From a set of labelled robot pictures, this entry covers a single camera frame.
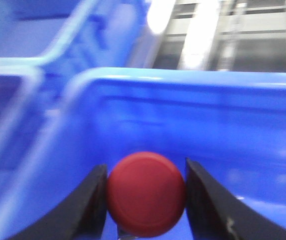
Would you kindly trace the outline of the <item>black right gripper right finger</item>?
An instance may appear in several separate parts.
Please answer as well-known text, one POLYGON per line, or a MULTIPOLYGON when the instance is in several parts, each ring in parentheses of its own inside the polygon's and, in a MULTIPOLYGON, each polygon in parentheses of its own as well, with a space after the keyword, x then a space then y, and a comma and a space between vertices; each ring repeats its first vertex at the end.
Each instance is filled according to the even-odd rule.
POLYGON ((199 162, 185 159, 186 214, 195 240, 286 240, 286 228, 237 199, 199 162))

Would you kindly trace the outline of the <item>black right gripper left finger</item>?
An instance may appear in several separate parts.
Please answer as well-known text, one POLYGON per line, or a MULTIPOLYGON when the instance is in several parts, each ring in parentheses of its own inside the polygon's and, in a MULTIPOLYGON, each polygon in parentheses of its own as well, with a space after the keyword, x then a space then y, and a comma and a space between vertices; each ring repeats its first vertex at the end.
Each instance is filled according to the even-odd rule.
POLYGON ((56 207, 9 239, 100 239, 107 215, 107 176, 107 165, 96 165, 56 207))

